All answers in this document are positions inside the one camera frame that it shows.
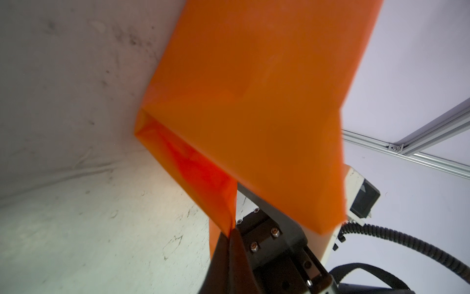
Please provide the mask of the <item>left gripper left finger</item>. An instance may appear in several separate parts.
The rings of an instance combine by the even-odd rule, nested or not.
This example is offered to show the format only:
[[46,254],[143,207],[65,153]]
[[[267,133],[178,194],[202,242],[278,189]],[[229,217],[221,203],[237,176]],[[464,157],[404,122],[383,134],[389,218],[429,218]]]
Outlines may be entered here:
[[228,293],[229,257],[229,239],[221,233],[199,294]]

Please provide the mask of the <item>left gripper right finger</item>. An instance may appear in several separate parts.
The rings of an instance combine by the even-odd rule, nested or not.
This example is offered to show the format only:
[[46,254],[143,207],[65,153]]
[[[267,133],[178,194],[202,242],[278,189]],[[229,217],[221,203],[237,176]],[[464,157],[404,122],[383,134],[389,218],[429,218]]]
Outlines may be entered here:
[[253,275],[245,251],[242,236],[238,229],[233,229],[229,245],[229,293],[260,294],[261,290]]

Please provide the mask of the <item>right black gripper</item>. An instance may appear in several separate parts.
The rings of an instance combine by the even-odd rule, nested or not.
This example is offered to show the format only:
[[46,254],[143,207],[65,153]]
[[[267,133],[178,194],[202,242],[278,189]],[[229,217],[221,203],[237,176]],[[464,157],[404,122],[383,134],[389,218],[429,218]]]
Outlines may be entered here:
[[237,221],[248,262],[264,294],[336,294],[337,284],[308,247],[301,226],[242,184],[257,207]]

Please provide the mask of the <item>yellow orange wrapping paper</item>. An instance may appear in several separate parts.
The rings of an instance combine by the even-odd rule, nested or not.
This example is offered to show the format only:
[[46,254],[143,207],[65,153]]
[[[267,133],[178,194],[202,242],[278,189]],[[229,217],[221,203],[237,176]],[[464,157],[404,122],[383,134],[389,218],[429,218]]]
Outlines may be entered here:
[[346,217],[340,109],[381,1],[187,1],[135,136],[225,235],[237,185],[313,232]]

